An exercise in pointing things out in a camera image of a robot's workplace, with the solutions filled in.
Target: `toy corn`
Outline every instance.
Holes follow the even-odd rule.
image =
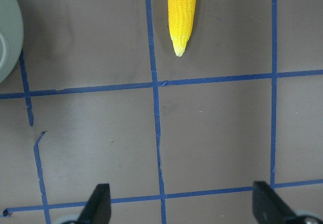
[[[176,56],[183,55],[190,38],[196,0],[168,0],[168,24]]]

